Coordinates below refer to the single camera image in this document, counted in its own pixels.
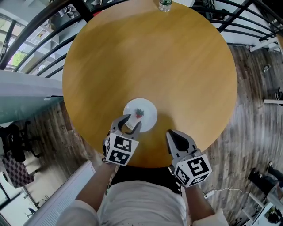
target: wall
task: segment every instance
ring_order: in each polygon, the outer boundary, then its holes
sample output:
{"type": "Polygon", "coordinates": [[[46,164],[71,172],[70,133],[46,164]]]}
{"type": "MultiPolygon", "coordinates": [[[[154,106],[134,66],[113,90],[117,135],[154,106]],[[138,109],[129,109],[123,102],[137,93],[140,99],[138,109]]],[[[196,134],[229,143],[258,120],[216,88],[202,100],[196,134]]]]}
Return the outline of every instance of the wall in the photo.
{"type": "Polygon", "coordinates": [[[18,72],[0,71],[0,96],[62,96],[62,82],[18,72]]]}

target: table top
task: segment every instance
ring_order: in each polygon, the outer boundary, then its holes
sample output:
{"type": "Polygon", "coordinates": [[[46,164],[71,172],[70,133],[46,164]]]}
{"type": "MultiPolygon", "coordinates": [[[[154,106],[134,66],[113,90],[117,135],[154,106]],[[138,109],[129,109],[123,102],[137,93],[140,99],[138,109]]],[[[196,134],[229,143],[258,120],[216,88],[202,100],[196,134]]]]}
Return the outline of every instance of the table top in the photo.
{"type": "Polygon", "coordinates": [[[131,166],[171,164],[168,129],[207,149],[222,133],[237,97],[237,74],[228,45],[194,10],[173,3],[131,0],[108,8],[79,32],[66,57],[63,94],[72,123],[94,149],[134,98],[146,98],[158,119],[139,135],[131,166]]]}

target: black railing bar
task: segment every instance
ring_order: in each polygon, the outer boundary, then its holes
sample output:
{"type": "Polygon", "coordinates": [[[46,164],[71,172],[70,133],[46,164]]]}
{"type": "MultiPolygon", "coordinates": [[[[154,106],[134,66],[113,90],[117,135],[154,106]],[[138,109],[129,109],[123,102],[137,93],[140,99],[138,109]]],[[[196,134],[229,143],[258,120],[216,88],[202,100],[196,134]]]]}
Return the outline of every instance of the black railing bar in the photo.
{"type": "Polygon", "coordinates": [[[55,75],[56,73],[58,73],[59,71],[63,70],[63,67],[64,66],[61,66],[59,68],[57,68],[54,72],[50,73],[48,76],[46,76],[46,78],[50,78],[52,77],[53,75],[55,75]]]}
{"type": "Polygon", "coordinates": [[[97,8],[95,8],[94,10],[91,11],[91,14],[95,14],[97,12],[100,12],[102,10],[105,10],[113,5],[116,5],[118,3],[121,3],[121,2],[126,2],[126,1],[129,1],[129,0],[117,0],[117,1],[113,1],[111,3],[108,3],[108,4],[103,4],[102,6],[99,6],[97,8]]]}
{"type": "Polygon", "coordinates": [[[0,70],[4,70],[10,59],[17,52],[19,47],[26,41],[26,39],[39,27],[44,23],[47,19],[53,16],[62,8],[69,5],[71,0],[60,0],[54,1],[46,6],[40,13],[38,13],[22,30],[16,40],[13,42],[2,61],[0,62],[0,70]]]}
{"type": "Polygon", "coordinates": [[[268,35],[262,37],[259,41],[263,41],[264,39],[267,39],[267,38],[269,38],[269,37],[272,37],[273,35],[276,35],[277,33],[281,32],[281,31],[283,31],[283,28],[280,29],[280,30],[277,31],[277,32],[272,32],[272,33],[270,33],[270,34],[268,34],[268,35]]]}
{"type": "Polygon", "coordinates": [[[197,11],[197,12],[212,12],[212,13],[219,13],[219,14],[223,14],[225,16],[233,16],[234,14],[231,13],[231,12],[226,12],[226,11],[223,11],[223,10],[218,10],[218,9],[208,9],[208,8],[205,8],[205,7],[196,7],[196,6],[193,6],[191,7],[191,9],[197,11]]]}
{"type": "Polygon", "coordinates": [[[260,14],[258,14],[258,13],[256,13],[256,12],[254,12],[253,10],[250,10],[250,9],[246,9],[246,11],[247,11],[247,12],[250,12],[250,13],[256,15],[256,16],[258,16],[259,18],[261,18],[261,19],[263,19],[263,20],[265,20],[266,22],[268,22],[268,23],[271,24],[273,27],[275,27],[276,29],[279,30],[279,28],[278,28],[277,26],[275,26],[273,23],[271,23],[270,20],[266,19],[266,18],[263,17],[262,15],[260,15],[260,14]]]}
{"type": "MultiPolygon", "coordinates": [[[[208,9],[208,8],[204,8],[204,7],[191,7],[193,10],[195,10],[196,12],[212,12],[212,13],[219,13],[219,14],[224,14],[224,15],[233,15],[233,13],[230,13],[230,12],[226,12],[226,11],[222,11],[222,10],[217,10],[217,9],[208,9]]],[[[245,20],[245,21],[248,21],[250,23],[253,23],[257,26],[260,26],[270,32],[273,32],[273,30],[271,30],[269,27],[266,27],[260,23],[257,23],[255,21],[252,21],[248,18],[245,18],[243,16],[238,16],[239,19],[242,19],[242,20],[245,20]]]]}
{"type": "Polygon", "coordinates": [[[245,17],[243,17],[243,16],[238,16],[238,18],[239,18],[239,19],[242,19],[242,20],[245,20],[245,21],[248,21],[248,22],[250,22],[250,23],[253,23],[253,24],[257,25],[257,26],[260,26],[260,27],[262,27],[262,28],[264,28],[264,29],[266,29],[266,30],[268,30],[268,31],[270,31],[270,32],[273,32],[273,30],[271,30],[269,27],[266,27],[266,26],[264,26],[264,25],[262,25],[262,24],[260,24],[260,23],[258,23],[258,22],[252,21],[252,20],[250,20],[250,19],[248,19],[248,18],[245,18],[245,17]]]}
{"type": "Polygon", "coordinates": [[[0,53],[0,61],[3,59],[3,57],[5,56],[5,54],[7,52],[8,44],[9,44],[9,41],[10,41],[10,38],[12,36],[12,32],[14,30],[16,23],[17,22],[15,20],[12,20],[12,22],[10,24],[10,27],[8,29],[8,32],[6,34],[6,37],[5,37],[3,45],[2,45],[2,51],[0,53]]]}
{"type": "Polygon", "coordinates": [[[55,64],[59,63],[61,60],[65,59],[67,54],[64,54],[63,56],[59,57],[58,59],[54,60],[51,64],[47,65],[45,68],[39,71],[39,73],[36,74],[36,76],[42,75],[44,72],[46,72],[49,68],[53,67],[55,64]]]}
{"type": "MultiPolygon", "coordinates": [[[[233,6],[236,6],[236,7],[239,7],[239,8],[242,8],[242,7],[243,7],[243,6],[240,5],[240,4],[237,4],[237,3],[235,3],[235,2],[228,1],[228,0],[215,0],[215,1],[217,1],[217,2],[222,2],[222,3],[226,3],[226,4],[229,4],[229,5],[233,5],[233,6]]],[[[258,16],[258,17],[260,17],[260,18],[262,18],[263,20],[265,20],[265,21],[267,21],[267,22],[270,23],[270,21],[268,21],[268,20],[267,20],[265,17],[263,17],[262,15],[260,15],[260,14],[258,14],[258,13],[256,13],[256,12],[254,12],[254,11],[248,9],[248,8],[246,8],[245,10],[248,11],[248,12],[250,12],[250,13],[252,13],[252,14],[254,14],[254,15],[256,15],[256,16],[258,16]]]]}
{"type": "Polygon", "coordinates": [[[45,54],[42,58],[40,58],[38,61],[36,61],[25,73],[29,74],[37,65],[39,65],[41,62],[43,62],[47,57],[49,57],[52,53],[56,52],[58,49],[62,48],[63,46],[67,45],[68,43],[72,42],[77,34],[73,35],[72,37],[68,38],[67,40],[63,41],[59,45],[55,46],[53,49],[51,49],[47,54],[45,54]]]}
{"type": "Polygon", "coordinates": [[[23,59],[22,61],[19,63],[19,65],[15,68],[15,72],[19,70],[19,68],[23,65],[24,62],[26,62],[26,60],[28,58],[30,58],[30,56],[32,54],[35,53],[36,50],[38,50],[41,46],[43,46],[47,41],[49,41],[51,38],[53,38],[56,34],[60,33],[61,31],[63,31],[64,29],[66,29],[67,27],[73,25],[76,22],[79,22],[82,19],[82,16],[79,15],[71,20],[69,20],[68,22],[64,23],[61,27],[59,27],[58,29],[56,29],[55,31],[53,31],[52,33],[50,33],[48,36],[46,36],[40,43],[38,43],[23,59]]]}
{"type": "Polygon", "coordinates": [[[86,7],[83,0],[72,0],[71,2],[86,22],[93,18],[90,10],[86,7]]]}
{"type": "Polygon", "coordinates": [[[283,24],[283,19],[278,16],[270,7],[264,4],[262,1],[253,0],[255,5],[260,5],[264,10],[266,10],[270,15],[272,15],[279,23],[283,24]]]}
{"type": "MultiPolygon", "coordinates": [[[[222,23],[222,24],[225,24],[226,21],[223,21],[223,20],[218,20],[218,19],[208,19],[211,23],[222,23]]],[[[255,31],[255,32],[258,32],[258,33],[261,33],[261,34],[264,34],[264,35],[268,35],[267,33],[264,33],[260,30],[257,30],[257,29],[254,29],[252,27],[248,27],[248,26],[245,26],[245,25],[241,25],[241,24],[238,24],[238,23],[231,23],[230,24],[231,26],[237,26],[237,27],[241,27],[241,28],[245,28],[245,29],[248,29],[248,30],[252,30],[252,31],[255,31]]]]}
{"type": "Polygon", "coordinates": [[[256,38],[261,38],[261,36],[258,36],[258,35],[255,35],[255,34],[246,33],[246,32],[239,31],[239,30],[224,29],[223,32],[231,32],[231,33],[237,33],[237,34],[244,34],[244,35],[248,35],[248,36],[252,36],[252,37],[256,37],[256,38]]]}
{"type": "Polygon", "coordinates": [[[226,27],[228,27],[243,11],[245,11],[251,4],[253,3],[252,0],[245,0],[241,5],[241,8],[237,8],[234,12],[233,12],[233,16],[230,16],[227,20],[226,20],[226,24],[222,24],[219,28],[218,31],[221,33],[226,27]]]}
{"type": "Polygon", "coordinates": [[[234,42],[227,42],[227,45],[238,45],[238,46],[247,46],[247,44],[241,44],[241,43],[234,43],[234,42]]]}

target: white cable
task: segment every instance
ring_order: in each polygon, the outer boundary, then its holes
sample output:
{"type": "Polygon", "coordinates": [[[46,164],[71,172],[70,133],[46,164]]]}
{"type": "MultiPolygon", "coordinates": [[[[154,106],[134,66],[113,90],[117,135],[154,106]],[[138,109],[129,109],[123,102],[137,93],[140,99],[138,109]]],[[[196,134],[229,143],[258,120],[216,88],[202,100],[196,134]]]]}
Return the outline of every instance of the white cable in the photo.
{"type": "Polygon", "coordinates": [[[249,192],[244,192],[244,191],[242,191],[242,190],[240,190],[240,189],[236,189],[236,188],[224,188],[224,189],[214,190],[214,191],[224,191],[224,190],[226,190],[226,189],[228,189],[228,190],[230,190],[230,191],[232,191],[232,190],[238,190],[238,191],[241,191],[241,192],[243,192],[243,193],[248,193],[248,194],[249,194],[249,192]]]}

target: metal railing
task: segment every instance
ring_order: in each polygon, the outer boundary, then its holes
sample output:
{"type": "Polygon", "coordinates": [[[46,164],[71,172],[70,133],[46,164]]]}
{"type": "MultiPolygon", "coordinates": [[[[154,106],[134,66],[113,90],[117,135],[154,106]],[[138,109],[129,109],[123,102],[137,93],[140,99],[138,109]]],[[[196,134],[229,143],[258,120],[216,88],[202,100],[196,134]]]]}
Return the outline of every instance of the metal railing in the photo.
{"type": "Polygon", "coordinates": [[[221,32],[230,32],[230,33],[243,34],[243,35],[248,35],[248,36],[258,38],[259,41],[263,41],[263,40],[268,40],[269,38],[272,38],[272,37],[276,36],[276,34],[283,31],[283,29],[281,27],[276,26],[273,22],[274,20],[276,20],[278,22],[278,24],[283,25],[283,19],[280,18],[274,11],[272,11],[267,5],[265,5],[260,0],[245,0],[242,4],[237,4],[237,3],[229,1],[229,0],[214,0],[214,1],[215,2],[222,2],[222,3],[228,4],[228,5],[235,6],[235,7],[237,7],[237,9],[233,13],[228,12],[228,11],[224,11],[224,10],[217,10],[217,9],[203,8],[203,7],[192,7],[192,9],[194,9],[195,11],[197,11],[199,13],[210,12],[210,13],[213,13],[215,15],[229,16],[229,18],[226,19],[226,20],[207,18],[211,23],[221,24],[221,26],[218,28],[218,31],[220,33],[221,32]],[[248,7],[251,4],[255,4],[255,6],[260,11],[264,12],[265,16],[249,9],[248,7]],[[240,16],[245,11],[257,16],[258,18],[260,18],[262,20],[264,20],[268,24],[268,26],[264,26],[263,24],[260,24],[256,21],[253,21],[253,20],[250,20],[246,17],[240,16]],[[241,20],[253,23],[257,26],[264,28],[267,31],[270,31],[270,33],[266,33],[262,30],[255,29],[255,28],[250,27],[250,26],[245,26],[245,25],[242,25],[242,24],[239,24],[239,23],[235,23],[234,21],[236,19],[241,19],[241,20]],[[247,31],[239,31],[239,30],[228,29],[227,28],[228,26],[236,26],[236,27],[244,28],[246,30],[257,32],[258,34],[249,33],[247,31]]]}
{"type": "MultiPolygon", "coordinates": [[[[90,11],[83,0],[55,0],[50,5],[48,5],[44,10],[42,10],[32,21],[23,29],[23,31],[20,33],[18,37],[16,37],[15,41],[11,45],[11,47],[8,49],[7,52],[3,52],[0,55],[0,69],[4,70],[7,67],[8,62],[10,59],[14,56],[14,54],[17,52],[17,50],[20,48],[20,46],[29,38],[29,36],[36,31],[37,28],[39,28],[47,19],[49,19],[51,16],[56,14],[59,10],[65,8],[66,6],[72,4],[75,9],[80,14],[79,16],[69,20],[59,28],[55,29],[52,33],[50,33],[47,37],[45,37],[40,43],[38,43],[22,60],[21,62],[16,66],[14,69],[15,72],[17,72],[23,64],[34,54],[40,47],[42,47],[44,44],[46,44],[51,38],[53,38],[55,35],[62,32],[64,29],[70,27],[71,25],[79,22],[80,20],[84,19],[86,22],[91,20],[93,18],[93,15],[99,11],[102,11],[112,5],[118,4],[120,2],[123,2],[126,0],[116,0],[114,2],[111,2],[109,4],[105,4],[102,6],[96,7],[94,10],[90,11]]],[[[259,41],[262,40],[268,40],[276,34],[283,31],[283,19],[280,18],[274,11],[272,11],[268,6],[266,6],[264,3],[261,2],[261,0],[245,0],[242,4],[237,4],[235,2],[229,1],[229,0],[211,0],[211,1],[217,1],[221,3],[225,3],[228,5],[232,5],[234,7],[237,7],[237,9],[234,12],[229,12],[226,10],[217,10],[215,8],[205,8],[205,7],[192,7],[195,11],[199,13],[209,13],[212,15],[211,18],[207,18],[211,23],[220,24],[220,27],[217,28],[218,31],[221,32],[230,32],[230,33],[237,33],[242,35],[248,35],[251,37],[258,38],[259,41]],[[251,4],[255,4],[255,6],[258,8],[258,10],[261,12],[261,14],[252,11],[248,7],[251,4]],[[243,12],[249,12],[256,17],[264,20],[267,23],[267,26],[264,24],[261,24],[257,21],[253,21],[249,18],[241,16],[243,12]],[[241,19],[243,21],[247,21],[251,24],[257,25],[261,28],[264,28],[264,31],[255,29],[254,27],[246,26],[240,23],[236,23],[236,19],[241,19]],[[229,26],[239,27],[243,28],[244,30],[233,30],[230,29],[229,26]]],[[[12,36],[12,30],[13,26],[15,25],[15,22],[12,23],[12,26],[10,27],[9,31],[7,32],[6,39],[4,44],[8,45],[9,39],[12,36]]],[[[37,60],[29,69],[26,70],[26,74],[31,73],[35,68],[37,68],[41,63],[43,63],[51,54],[55,53],[57,50],[61,49],[68,43],[72,42],[75,39],[76,35],[73,35],[72,37],[68,38],[67,40],[63,41],[62,43],[58,44],[54,48],[52,48],[48,53],[46,53],[42,58],[37,60]]],[[[36,75],[40,76],[43,73],[45,73],[47,70],[51,69],[54,65],[61,62],[66,58],[67,54],[64,54],[60,56],[59,58],[55,59],[53,62],[51,62],[48,66],[44,67],[42,70],[40,70],[36,75]]],[[[59,71],[63,69],[63,66],[59,67],[52,73],[46,76],[46,78],[50,78],[51,76],[55,75],[59,71]]]]}
{"type": "MultiPolygon", "coordinates": [[[[69,20],[56,30],[54,30],[52,33],[50,33],[48,36],[46,36],[42,41],[40,41],[22,60],[21,62],[15,67],[14,72],[17,72],[23,64],[44,44],[46,44],[51,38],[53,38],[55,35],[59,34],[66,28],[70,27],[71,25],[81,21],[84,19],[86,22],[91,20],[93,18],[93,14],[100,12],[112,5],[115,5],[117,3],[123,2],[126,0],[118,0],[109,4],[104,4],[102,6],[96,7],[94,10],[90,11],[83,0],[55,0],[51,4],[49,4],[44,10],[42,10],[39,14],[37,14],[30,22],[29,24],[23,29],[23,31],[20,33],[18,37],[14,37],[15,41],[11,45],[11,47],[8,49],[8,51],[3,52],[0,55],[0,70],[4,70],[7,67],[8,62],[10,59],[14,56],[14,54],[17,52],[17,50],[20,48],[20,46],[29,38],[29,36],[36,31],[46,20],[48,20],[50,17],[58,13],[61,9],[65,8],[66,6],[72,4],[75,9],[80,14],[79,16],[69,20]]],[[[12,31],[14,28],[15,22],[12,22],[10,29],[6,34],[6,39],[4,42],[5,46],[8,46],[8,42],[12,36],[12,31]]],[[[40,58],[37,62],[35,62],[27,71],[26,74],[31,73],[37,66],[39,66],[44,60],[46,60],[51,54],[55,53],[57,50],[61,49],[68,43],[72,42],[76,35],[73,35],[72,37],[68,38],[67,40],[63,41],[62,43],[58,44],[54,48],[52,48],[48,53],[46,53],[42,58],[40,58]]],[[[66,54],[59,57],[58,59],[55,59],[51,64],[44,67],[42,70],[40,70],[36,75],[40,76],[44,72],[46,72],[48,69],[52,68],[55,64],[59,63],[63,59],[66,58],[66,54]]],[[[60,70],[63,69],[63,66],[56,69],[54,72],[49,74],[47,78],[50,78],[52,75],[56,74],[60,70]]]]}

